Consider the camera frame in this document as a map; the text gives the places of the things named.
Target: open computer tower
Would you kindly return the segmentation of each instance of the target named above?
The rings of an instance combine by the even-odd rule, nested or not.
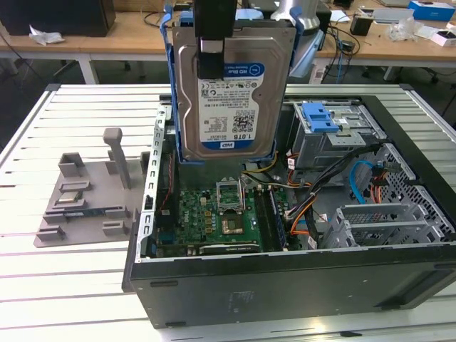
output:
[[[410,309],[456,279],[456,194],[375,96],[287,94],[261,162],[180,164],[169,111],[125,268],[155,328]]]

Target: wd logo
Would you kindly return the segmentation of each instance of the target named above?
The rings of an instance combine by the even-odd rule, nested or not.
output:
[[[229,142],[221,142],[220,143],[220,148],[234,148],[234,141],[229,141]]]

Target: hard drive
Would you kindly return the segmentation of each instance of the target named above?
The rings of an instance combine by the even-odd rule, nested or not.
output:
[[[224,79],[201,80],[193,27],[173,28],[186,161],[271,154],[295,35],[288,21],[237,21],[225,39]]]

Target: blue drive latch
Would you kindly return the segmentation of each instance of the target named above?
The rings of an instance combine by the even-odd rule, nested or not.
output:
[[[334,133],[339,127],[334,125],[331,113],[324,108],[322,103],[303,103],[302,113],[311,126],[313,133]]]

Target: blue cable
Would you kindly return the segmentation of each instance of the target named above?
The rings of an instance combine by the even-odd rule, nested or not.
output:
[[[337,79],[336,79],[336,84],[339,83],[339,78],[341,77],[341,71],[342,71],[342,42],[338,41],[339,43],[339,48],[341,49],[341,54],[339,56],[339,62],[338,62],[338,70],[337,70]]]
[[[365,164],[369,166],[370,169],[373,168],[373,164],[371,162],[368,162],[367,160],[359,160],[356,162],[353,167],[350,170],[350,175],[348,176],[348,181],[350,182],[351,189],[353,191],[353,194],[355,195],[356,199],[361,203],[365,204],[366,201],[364,200],[364,196],[359,192],[358,188],[356,187],[356,182],[355,182],[355,171],[358,165],[360,164]]]

